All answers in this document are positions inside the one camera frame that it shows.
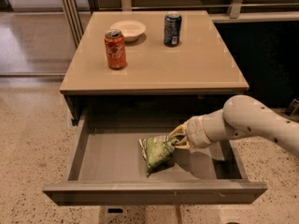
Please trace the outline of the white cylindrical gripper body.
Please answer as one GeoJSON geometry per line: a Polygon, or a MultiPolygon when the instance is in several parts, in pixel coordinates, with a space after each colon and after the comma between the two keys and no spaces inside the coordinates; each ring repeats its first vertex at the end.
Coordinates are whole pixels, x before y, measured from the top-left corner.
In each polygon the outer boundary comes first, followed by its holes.
{"type": "Polygon", "coordinates": [[[194,116],[187,120],[186,136],[192,147],[206,148],[220,139],[219,114],[194,116]]]}

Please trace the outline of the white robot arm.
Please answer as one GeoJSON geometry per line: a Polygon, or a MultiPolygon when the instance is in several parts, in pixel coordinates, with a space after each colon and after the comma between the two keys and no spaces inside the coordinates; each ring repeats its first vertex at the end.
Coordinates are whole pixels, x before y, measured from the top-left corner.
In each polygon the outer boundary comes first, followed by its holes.
{"type": "Polygon", "coordinates": [[[247,95],[233,96],[222,109],[191,117],[169,136],[182,136],[178,144],[191,148],[206,148],[224,140],[261,136],[299,157],[299,124],[281,117],[247,95]]]}

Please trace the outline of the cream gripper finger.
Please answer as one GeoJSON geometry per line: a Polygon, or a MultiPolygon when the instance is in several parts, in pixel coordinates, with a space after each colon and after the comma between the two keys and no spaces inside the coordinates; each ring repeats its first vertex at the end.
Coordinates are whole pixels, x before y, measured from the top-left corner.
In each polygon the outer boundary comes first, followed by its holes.
{"type": "Polygon", "coordinates": [[[187,131],[187,122],[184,122],[177,126],[170,134],[169,137],[185,136],[187,131]]]}
{"type": "Polygon", "coordinates": [[[189,149],[191,146],[185,136],[177,137],[174,144],[175,148],[189,149]]]}

